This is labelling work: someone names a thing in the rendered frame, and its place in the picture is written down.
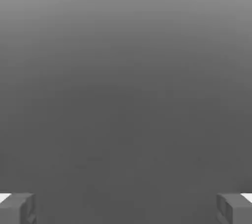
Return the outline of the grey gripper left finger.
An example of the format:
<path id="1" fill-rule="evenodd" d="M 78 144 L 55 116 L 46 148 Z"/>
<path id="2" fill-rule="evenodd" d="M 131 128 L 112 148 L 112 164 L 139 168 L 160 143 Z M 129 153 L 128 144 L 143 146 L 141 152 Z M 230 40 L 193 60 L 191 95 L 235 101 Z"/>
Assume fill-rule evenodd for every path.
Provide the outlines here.
<path id="1" fill-rule="evenodd" d="M 37 224 L 34 193 L 0 193 L 0 224 Z"/>

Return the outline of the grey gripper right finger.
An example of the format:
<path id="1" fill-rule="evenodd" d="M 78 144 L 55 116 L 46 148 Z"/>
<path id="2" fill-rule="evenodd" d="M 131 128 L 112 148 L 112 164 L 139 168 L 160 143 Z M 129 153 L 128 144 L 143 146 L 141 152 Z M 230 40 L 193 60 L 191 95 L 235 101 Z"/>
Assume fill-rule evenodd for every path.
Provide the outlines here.
<path id="1" fill-rule="evenodd" d="M 252 193 L 218 193 L 219 224 L 252 224 Z"/>

